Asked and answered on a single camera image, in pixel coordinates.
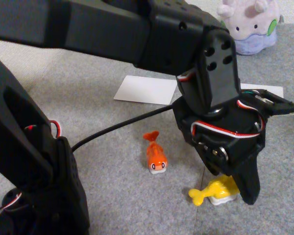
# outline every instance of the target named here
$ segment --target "black cable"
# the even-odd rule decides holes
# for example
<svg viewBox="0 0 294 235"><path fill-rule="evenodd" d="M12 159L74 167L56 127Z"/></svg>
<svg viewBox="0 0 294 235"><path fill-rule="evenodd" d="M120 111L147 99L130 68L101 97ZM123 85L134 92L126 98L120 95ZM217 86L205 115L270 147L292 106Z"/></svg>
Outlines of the black cable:
<svg viewBox="0 0 294 235"><path fill-rule="evenodd" d="M102 136L102 135L107 134L107 133L109 133L109 132L111 132L111 131L117 130L117 129L121 128L121 127L127 126L127 125L129 125L129 124L134 123L134 122L137 122L137 121L143 120L143 119L145 119L145 118L148 118L148 117L154 116L154 115L156 115L156 114L163 113L163 112L168 111L168 110L171 110L171 109L172 109L172 105L168 105L168 106L165 106L165 107L163 107L163 108L156 109L156 110L151 111L151 112L149 112L149 113L146 113L146 114L140 115L140 116L138 116L138 117L132 118L132 119L130 119L130 120L127 120L127 121L121 122L121 123L116 124L116 125L114 125L114 126L110 126L110 127L108 127L107 129L104 129L104 130L102 130L102 131L99 131L99 132L97 132L97 133L95 133L95 134L93 134L93 135L91 135L91 136L89 136L89 137L83 139L82 141L78 142L76 145L74 145L74 146L72 147L72 152L74 152L75 150L77 150L77 149L78 149L79 147L81 147L82 145L88 143L89 141L92 141L93 139L95 139L95 138L97 138L97 137L99 137L99 136Z"/></svg>

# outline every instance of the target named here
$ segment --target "orange toy figure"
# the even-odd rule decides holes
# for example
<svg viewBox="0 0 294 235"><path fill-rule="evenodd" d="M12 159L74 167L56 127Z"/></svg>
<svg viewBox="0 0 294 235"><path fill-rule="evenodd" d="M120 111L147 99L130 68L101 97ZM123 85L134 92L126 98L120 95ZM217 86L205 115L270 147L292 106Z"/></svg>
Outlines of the orange toy figure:
<svg viewBox="0 0 294 235"><path fill-rule="evenodd" d="M165 172L168 166L168 160L163 152L162 147L156 143L159 131L153 131L143 135L145 140L150 141L147 148L148 168L152 174Z"/></svg>

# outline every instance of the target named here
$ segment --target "pink plush toy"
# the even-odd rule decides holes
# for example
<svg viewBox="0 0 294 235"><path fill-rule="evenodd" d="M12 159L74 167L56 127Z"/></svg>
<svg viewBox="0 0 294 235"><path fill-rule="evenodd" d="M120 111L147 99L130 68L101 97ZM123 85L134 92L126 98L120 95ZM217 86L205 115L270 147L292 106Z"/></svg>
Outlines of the pink plush toy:
<svg viewBox="0 0 294 235"><path fill-rule="evenodd" d="M277 41L275 27L280 8L276 0L223 0L217 13L239 54L256 54Z"/></svg>

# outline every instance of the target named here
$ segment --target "yellow bone-shaped toy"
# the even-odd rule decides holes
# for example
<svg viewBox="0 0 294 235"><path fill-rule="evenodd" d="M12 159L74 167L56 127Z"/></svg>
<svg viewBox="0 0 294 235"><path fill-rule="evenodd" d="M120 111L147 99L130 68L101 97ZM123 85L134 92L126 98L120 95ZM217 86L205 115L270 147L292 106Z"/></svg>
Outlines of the yellow bone-shaped toy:
<svg viewBox="0 0 294 235"><path fill-rule="evenodd" d="M234 200L239 192L233 177L222 175L210 181L204 190L191 189L188 194L193 203L200 206L205 197L209 197L213 205L219 205Z"/></svg>

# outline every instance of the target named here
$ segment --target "white paper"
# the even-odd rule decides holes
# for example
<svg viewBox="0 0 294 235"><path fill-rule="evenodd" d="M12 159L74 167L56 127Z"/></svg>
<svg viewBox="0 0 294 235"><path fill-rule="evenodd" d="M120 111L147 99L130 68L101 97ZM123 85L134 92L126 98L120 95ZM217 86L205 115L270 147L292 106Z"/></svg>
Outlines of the white paper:
<svg viewBox="0 0 294 235"><path fill-rule="evenodd" d="M264 89L268 92L271 92L275 95L278 95L281 98L284 98L283 96L283 87L275 87L275 86L265 86L265 85L253 85L253 84L245 84L241 83L241 89Z"/></svg>
<svg viewBox="0 0 294 235"><path fill-rule="evenodd" d="M114 99L168 105L172 100L176 85L176 80L128 75Z"/></svg>

